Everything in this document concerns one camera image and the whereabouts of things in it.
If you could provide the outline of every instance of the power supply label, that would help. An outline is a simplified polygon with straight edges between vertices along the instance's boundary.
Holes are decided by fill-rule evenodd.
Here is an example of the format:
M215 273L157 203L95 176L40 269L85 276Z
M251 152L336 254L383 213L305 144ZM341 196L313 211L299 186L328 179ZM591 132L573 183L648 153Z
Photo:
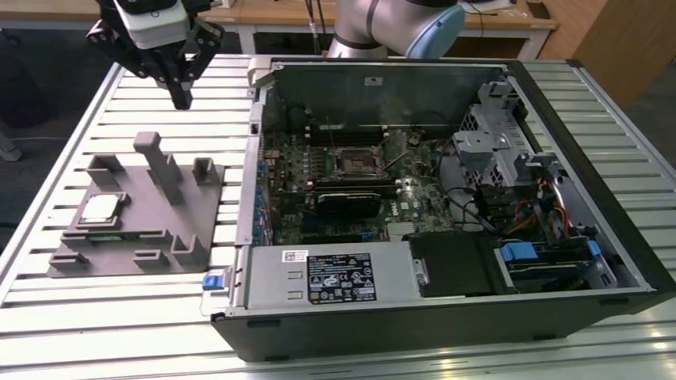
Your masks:
M376 301L371 253L308 256L308 301L313 305Z

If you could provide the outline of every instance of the white label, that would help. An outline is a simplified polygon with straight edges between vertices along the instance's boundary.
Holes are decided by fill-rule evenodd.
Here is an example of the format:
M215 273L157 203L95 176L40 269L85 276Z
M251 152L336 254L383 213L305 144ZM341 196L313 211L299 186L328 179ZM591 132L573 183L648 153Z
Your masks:
M304 263L308 261L308 251L283 251L283 263Z

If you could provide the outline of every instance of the aluminum extrusion table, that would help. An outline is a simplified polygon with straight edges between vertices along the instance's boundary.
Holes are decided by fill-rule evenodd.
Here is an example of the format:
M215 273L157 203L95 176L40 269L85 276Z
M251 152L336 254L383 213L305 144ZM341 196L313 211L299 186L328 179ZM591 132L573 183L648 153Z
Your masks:
M48 258L89 184L91 156L127 165L137 131L157 131L179 163L211 156L227 167L211 266L232 263L252 93L244 55L217 56L197 81L193 108L115 65L0 256L0 372L5 378L240 379L676 377L676 300L612 317L567 339L287 363L239 360L200 312L201 274L49 279ZM527 63L597 171L676 274L676 172L585 70ZM547 137L536 132L543 147Z

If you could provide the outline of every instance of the cable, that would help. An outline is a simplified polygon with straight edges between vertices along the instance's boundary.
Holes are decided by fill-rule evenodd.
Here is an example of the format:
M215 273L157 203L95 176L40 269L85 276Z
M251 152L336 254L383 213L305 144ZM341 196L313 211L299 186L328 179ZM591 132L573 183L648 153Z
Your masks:
M317 0L317 9L319 9L319 20L321 20L321 36L324 40L327 40L327 22L324 20L324 10L321 8L321 0Z
M448 195L448 193L452 192L453 190L463 190L464 192L467 192L469 194L475 194L476 193L476 190L473 188L464 188L461 186L456 186L456 187L449 188L448 190L445 190L445 194Z
M481 13L481 11L480 11L480 10L477 10L477 9L476 9L475 4L472 4L471 2L467 2L467 4L469 4L469 6L475 9L475 11L476 11L476 12L477 12L477 14L479 14L479 22L480 22L480 25L481 25L481 34L480 34L479 38L480 38L480 40L483 40L483 39L484 39L484 35L485 35L485 28L484 28L484 14ZM477 48L479 48L479 49L477 49L477 50L479 50L479 52L481 52L481 43L479 43L476 46L477 46Z
M315 9L312 7L312 0L305 0L305 8L308 9L309 30L312 32L315 54L320 55L321 47L319 46L317 24L315 23Z
M441 184L441 161L444 159L444 153L445 153L445 150L448 149L451 143L453 142L453 137L451 136L448 138L448 140L445 141L445 144L444 144L444 149L441 150L441 154L440 154L440 158L436 162L436 167L435 167L435 170L436 170L436 180L437 180L437 183L439 183L439 186L440 186L440 189L441 189L441 192L444 193L444 195L447 196L447 199L448 201L457 206L459 209L461 209L464 212L467 212L467 214L476 219L476 221L483 225L483 227L485 228L485 230L492 233L493 235L497 235L497 236L504 236L504 234L501 233L500 230L496 229L496 227L488 222L488 220L485 220L479 214L476 214L472 210L469 210L467 207L464 207L460 202L457 202L452 196L448 196L448 191L445 190L444 188L444 185Z
M527 203L532 202L531 200L523 200L521 202L519 202L519 204L516 205L515 207L515 222L516 220L519 219L519 211L521 210L521 206Z
M9 139L9 141L28 141L28 140L68 140L68 137L20 137Z
M563 227L563 236L565 236L567 238L569 237L568 235L568 213L567 211L560 208L560 207L553 207L555 210L557 210L560 213L561 213L561 227Z

